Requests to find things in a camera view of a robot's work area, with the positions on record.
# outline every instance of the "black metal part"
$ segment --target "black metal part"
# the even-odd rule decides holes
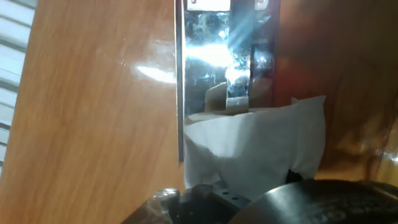
[[[122,224],[398,223],[398,188],[388,184],[308,179],[254,202],[219,186],[197,185],[182,196],[165,189]]]
[[[179,224],[228,223],[250,200],[228,189],[197,185],[180,198]]]
[[[304,180],[267,192],[230,224],[397,223],[397,193],[375,182]]]

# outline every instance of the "shiny metal plate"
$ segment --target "shiny metal plate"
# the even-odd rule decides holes
[[[183,121],[205,112],[208,90],[226,85],[220,110],[249,108],[250,86],[273,80],[280,0],[176,0],[178,160]]]

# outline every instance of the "white paper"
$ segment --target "white paper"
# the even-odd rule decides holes
[[[324,96],[283,108],[225,116],[201,113],[185,121],[185,186],[222,179],[254,200],[283,185],[289,169],[314,177],[325,147]]]

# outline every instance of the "wooden surface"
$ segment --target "wooden surface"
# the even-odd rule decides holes
[[[397,8],[391,0],[282,1],[275,105],[328,97],[319,178],[371,177],[385,136],[394,139]],[[172,0],[40,0],[0,179],[0,222],[120,223],[156,190],[183,189],[173,71]]]

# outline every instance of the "gray metal surface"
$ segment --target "gray metal surface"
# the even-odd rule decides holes
[[[178,157],[183,121],[205,111],[206,92],[227,84],[226,107],[249,107],[259,77],[274,77],[280,0],[176,1]]]

